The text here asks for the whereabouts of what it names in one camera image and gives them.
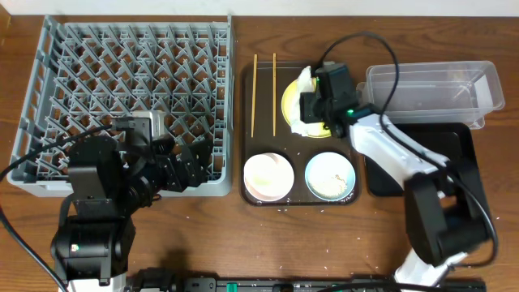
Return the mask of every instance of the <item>wire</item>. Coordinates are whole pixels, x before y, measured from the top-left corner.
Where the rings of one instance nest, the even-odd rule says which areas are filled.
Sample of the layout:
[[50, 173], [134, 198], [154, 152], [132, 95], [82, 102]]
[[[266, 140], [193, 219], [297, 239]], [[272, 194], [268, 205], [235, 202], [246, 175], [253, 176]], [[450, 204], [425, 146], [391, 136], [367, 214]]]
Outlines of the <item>wire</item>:
[[[79, 140], [81, 138], [84, 138], [88, 135], [97, 133], [98, 131], [108, 130], [111, 126], [103, 126], [103, 127], [96, 127], [94, 129], [85, 131], [81, 134], [74, 135], [72, 137], [66, 138], [62, 141], [55, 142], [52, 144], [48, 144], [42, 148], [39, 148], [37, 150], [34, 150], [23, 157], [21, 157], [19, 160], [11, 163], [7, 168], [5, 168], [0, 173], [0, 182], [6, 177], [9, 172], [16, 169], [18, 166], [20, 166], [25, 161], [34, 158], [36, 155], [38, 155], [41, 152], [44, 152], [46, 150], [49, 150], [51, 148], [62, 146], [69, 142], [74, 142], [76, 140]], [[6, 217], [6, 214], [3, 212], [2, 206], [0, 205], [0, 221], [2, 221], [2, 224], [6, 227], [7, 233], [52, 277], [52, 279], [58, 284], [58, 288], [61, 289], [63, 292], [67, 292], [67, 289], [65, 285], [63, 285], [62, 281], [59, 279], [58, 275], [49, 267], [49, 265], [19, 236], [19, 234], [16, 232], [15, 228], [11, 225], [9, 220]]]
[[493, 247], [492, 247], [492, 254], [491, 254], [491, 256], [487, 260], [484, 260], [482, 262], [475, 263], [475, 264], [454, 264], [453, 266], [454, 267], [465, 267], [465, 268], [468, 268], [468, 267], [480, 268], [480, 267], [484, 267], [484, 266], [487, 266], [487, 265], [491, 264], [495, 260], [495, 258], [497, 257], [497, 253], [498, 253], [498, 250], [499, 250], [499, 239], [497, 237], [497, 233], [495, 231], [495, 227], [494, 227], [494, 224], [492, 223], [490, 215], [485, 210], [485, 208], [481, 205], [481, 202], [478, 201], [478, 198], [476, 198], [476, 196], [472, 193], [472, 191], [460, 179], [458, 179], [456, 177], [456, 175], [448, 174], [448, 171], [447, 171], [447, 169], [445, 168], [444, 165], [441, 165], [438, 161], [435, 161], [435, 160], [431, 159], [430, 157], [425, 155], [425, 153], [419, 152], [418, 150], [416, 150], [413, 147], [411, 147], [410, 145], [408, 145], [406, 142], [404, 142], [404, 141], [400, 140], [398, 137], [396, 137], [389, 130], [388, 125], [386, 123], [384, 123], [384, 121], [383, 121], [384, 113], [388, 109], [389, 103], [391, 102], [392, 97], [394, 96], [395, 91], [397, 90], [398, 81], [400, 79], [400, 67], [399, 67], [397, 55], [392, 50], [392, 48], [389, 45], [389, 43], [382, 36], [379, 36], [379, 35], [377, 35], [376, 33], [373, 33], [373, 32], [357, 32], [357, 33], [354, 33], [354, 34], [350, 34], [348, 36], [344, 36], [344, 37], [338, 39], [337, 41], [335, 41], [324, 52], [323, 56], [320, 58], [320, 60], [317, 63], [317, 68], [323, 66], [324, 59], [326, 58], [328, 53], [330, 53], [330, 51], [332, 51], [332, 49], [336, 45], [339, 45], [340, 43], [342, 43], [344, 41], [347, 41], [347, 40], [350, 40], [350, 39], [355, 38], [355, 37], [370, 37], [370, 38], [373, 38], [373, 39], [379, 41], [384, 46], [384, 48], [389, 52], [389, 54], [391, 55], [392, 61], [393, 61], [394, 65], [395, 65], [395, 81], [394, 81], [394, 83], [392, 85], [391, 92], [389, 93], [388, 98], [386, 99], [386, 102], [384, 103], [384, 105], [382, 106], [382, 109], [380, 111], [379, 124], [380, 124], [382, 130], [385, 131], [388, 134], [388, 136], [391, 137], [391, 139], [393, 139], [395, 142], [399, 143], [405, 149], [409, 150], [409, 152], [413, 153], [416, 157], [422, 159], [423, 161], [426, 161], [426, 162], [430, 163], [431, 165], [436, 167], [439, 171], [444, 172], [446, 176], [451, 178], [453, 183], [456, 186], [460, 187], [467, 194], [467, 196], [476, 204], [476, 206], [478, 207], [479, 211], [483, 215], [483, 219], [485, 221], [485, 224], [487, 225], [487, 228], [490, 231], [490, 236], [491, 236], [491, 240], [493, 242]]
[[415, 284], [396, 283], [392, 281], [379, 281], [379, 282], [364, 282], [364, 283], [347, 283], [341, 284], [334, 287], [324, 288], [317, 292], [336, 292], [341, 290], [353, 290], [353, 289], [392, 289], [392, 290], [411, 290], [411, 291], [424, 291], [424, 292], [448, 292], [448, 288], [442, 287], [430, 287]]

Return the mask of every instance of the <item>dish rack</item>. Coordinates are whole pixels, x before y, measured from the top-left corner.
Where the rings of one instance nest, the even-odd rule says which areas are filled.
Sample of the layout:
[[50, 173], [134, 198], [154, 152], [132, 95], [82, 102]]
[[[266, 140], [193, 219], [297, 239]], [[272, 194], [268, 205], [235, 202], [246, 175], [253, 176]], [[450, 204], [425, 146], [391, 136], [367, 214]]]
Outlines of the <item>dish rack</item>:
[[[227, 23], [60, 24], [46, 16], [11, 163], [43, 145], [109, 125], [136, 110], [166, 112], [177, 144], [212, 139], [208, 181], [163, 196], [221, 196], [232, 184], [234, 30]], [[123, 141], [124, 133], [103, 131]], [[11, 171], [37, 196], [66, 196], [67, 150], [53, 148]]]

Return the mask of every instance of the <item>wooden stick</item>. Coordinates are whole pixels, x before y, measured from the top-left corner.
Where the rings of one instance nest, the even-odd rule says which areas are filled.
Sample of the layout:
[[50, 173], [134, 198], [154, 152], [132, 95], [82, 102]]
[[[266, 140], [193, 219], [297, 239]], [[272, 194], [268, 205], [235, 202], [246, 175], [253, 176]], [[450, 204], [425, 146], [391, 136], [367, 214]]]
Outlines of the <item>wooden stick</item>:
[[276, 53], [272, 56], [272, 133], [276, 136]]
[[251, 138], [254, 137], [254, 116], [256, 111], [256, 71], [258, 70], [258, 55], [254, 55], [254, 75], [252, 76], [252, 126], [251, 126]]

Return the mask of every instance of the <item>black tray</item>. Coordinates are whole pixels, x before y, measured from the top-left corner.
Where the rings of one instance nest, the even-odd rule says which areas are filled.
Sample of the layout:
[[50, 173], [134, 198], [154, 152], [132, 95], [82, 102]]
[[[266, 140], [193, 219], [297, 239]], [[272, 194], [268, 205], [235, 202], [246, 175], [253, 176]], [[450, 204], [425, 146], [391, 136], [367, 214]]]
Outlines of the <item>black tray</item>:
[[[477, 164], [470, 129], [463, 123], [400, 124], [395, 126], [425, 148], [443, 154], [451, 161], [464, 157]], [[368, 157], [364, 159], [367, 188], [372, 195], [403, 195], [400, 185], [389, 174], [372, 159]]]
[[[242, 108], [240, 123], [242, 125], [241, 161], [240, 161], [240, 193], [242, 198], [255, 206], [287, 206], [287, 205], [346, 205], [353, 203], [360, 193], [360, 177], [358, 173], [358, 154], [346, 140], [336, 138], [308, 138], [292, 134], [289, 125], [281, 112], [281, 98], [289, 84], [296, 80], [301, 70], [307, 66], [304, 62], [277, 62], [277, 129], [276, 137], [272, 136], [272, 62], [258, 62], [256, 73], [256, 103], [254, 138], [251, 138], [252, 113], [252, 64], [242, 72]], [[274, 152], [286, 158], [294, 168], [294, 185], [289, 194], [275, 202], [261, 202], [251, 195], [243, 182], [243, 166], [249, 157], [265, 152]], [[346, 157], [353, 165], [356, 173], [355, 186], [351, 195], [344, 200], [328, 202], [314, 196], [305, 183], [304, 173], [310, 159], [321, 152], [337, 152]]]

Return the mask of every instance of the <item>wooden table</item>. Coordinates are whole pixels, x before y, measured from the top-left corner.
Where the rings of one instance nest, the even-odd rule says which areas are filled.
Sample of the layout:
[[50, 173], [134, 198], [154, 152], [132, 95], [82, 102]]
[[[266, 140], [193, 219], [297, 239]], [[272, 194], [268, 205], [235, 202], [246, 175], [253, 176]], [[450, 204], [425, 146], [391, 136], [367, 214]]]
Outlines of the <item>wooden table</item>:
[[[42, 16], [15, 16], [0, 46], [0, 153], [7, 165], [41, 31]], [[59, 17], [61, 22], [208, 21], [208, 17]], [[514, 290], [519, 273], [519, 19], [423, 17], [237, 17], [237, 73], [253, 55], [279, 61], [316, 60], [338, 37], [371, 30], [388, 38], [401, 62], [490, 60], [500, 75], [507, 102], [473, 131], [474, 146], [492, 216], [500, 236], [497, 262], [452, 277], [482, 277], [490, 291]], [[340, 45], [330, 59], [348, 62], [353, 77], [365, 80], [370, 65], [390, 63], [374, 41]], [[240, 115], [240, 82], [234, 114]], [[238, 138], [235, 125], [234, 185], [222, 198], [162, 200], [134, 216], [137, 227], [130, 271], [166, 267], [221, 277], [349, 277], [351, 273], [392, 273], [410, 250], [400, 198], [379, 199], [366, 191], [349, 207], [254, 208], [238, 193]], [[7, 182], [0, 184], [2, 207], [13, 226], [49, 263], [62, 199], [40, 199]], [[486, 244], [471, 260], [490, 251]], [[0, 230], [0, 290], [56, 291], [35, 262]]]

